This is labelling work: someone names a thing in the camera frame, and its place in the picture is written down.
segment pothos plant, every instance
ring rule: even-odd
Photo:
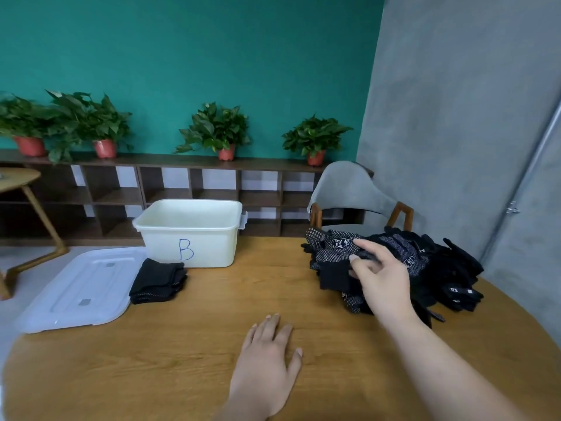
[[[0,100],[0,134],[44,138],[56,132],[60,112],[31,100],[9,95]]]
[[[230,149],[230,145],[250,143],[246,134],[247,115],[240,113],[240,107],[218,108],[216,103],[205,103],[202,110],[191,116],[193,124],[179,132],[185,143],[175,149],[175,153],[189,152],[199,148]]]
[[[108,139],[117,144],[124,143],[132,150],[132,145],[125,141],[131,134],[127,121],[132,114],[118,112],[109,96],[104,95],[101,103],[97,103],[90,93],[66,94],[49,90],[47,93],[62,113],[56,124],[58,136],[49,152],[52,162],[71,161],[70,150],[87,141]]]
[[[353,128],[339,124],[335,118],[321,120],[314,114],[283,134],[283,148],[291,152],[301,150],[302,155],[308,154],[313,158],[322,150],[341,150],[341,134],[349,130]]]

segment potted plant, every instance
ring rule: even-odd
[[[178,146],[174,153],[189,152],[198,148],[212,148],[218,151],[218,158],[222,161],[234,159],[236,146],[250,143],[247,131],[247,116],[240,113],[240,107],[233,109],[217,108],[216,103],[205,103],[202,111],[192,115],[193,124],[189,128],[179,130],[185,139],[183,145]]]
[[[54,131],[59,115],[48,106],[11,96],[0,100],[0,134],[14,139],[23,155],[45,156],[43,138]]]
[[[115,158],[117,145],[124,142],[130,150],[132,146],[125,142],[131,129],[127,123],[130,112],[118,112],[107,95],[101,103],[94,102],[89,93],[73,94],[47,90],[53,103],[62,113],[58,121],[60,133],[55,147],[49,153],[53,162],[61,159],[70,160],[70,149],[81,146],[84,141],[93,142],[100,158]]]
[[[308,157],[308,164],[319,167],[323,163],[325,151],[341,150],[341,134],[352,129],[339,124],[335,118],[320,120],[313,115],[283,134],[283,148],[291,152],[302,150],[302,155]]]

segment green wall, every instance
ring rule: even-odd
[[[216,101],[249,115],[253,144],[238,155],[285,158],[281,135],[316,113],[354,127],[332,154],[354,161],[383,4],[0,0],[0,90],[38,101],[43,89],[106,92],[133,112],[142,153],[171,153],[177,129]]]

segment gray wall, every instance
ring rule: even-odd
[[[561,95],[559,17],[561,0],[387,0],[357,161],[415,230],[479,257]],[[485,276],[561,345],[559,139]]]

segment round table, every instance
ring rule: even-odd
[[[62,242],[62,239],[60,239],[60,236],[54,229],[54,226],[47,217],[43,207],[41,207],[41,204],[33,194],[32,190],[29,189],[28,184],[37,180],[40,176],[41,173],[39,171],[31,168],[0,168],[0,194],[15,189],[21,189],[53,238],[56,246],[54,251],[49,254],[42,255],[41,257],[37,257],[33,260],[26,261],[25,263],[8,269],[5,278],[2,277],[2,272],[0,272],[0,300],[6,300],[12,297],[19,273],[68,252],[68,248],[64,242]]]
[[[189,269],[165,303],[105,325],[18,339],[4,368],[8,420],[209,420],[228,396],[249,327],[279,312],[303,366],[275,420],[429,420],[386,332],[319,289],[298,238],[240,237],[234,264]],[[490,283],[475,312],[437,305],[434,331],[534,419],[559,420],[561,353]]]

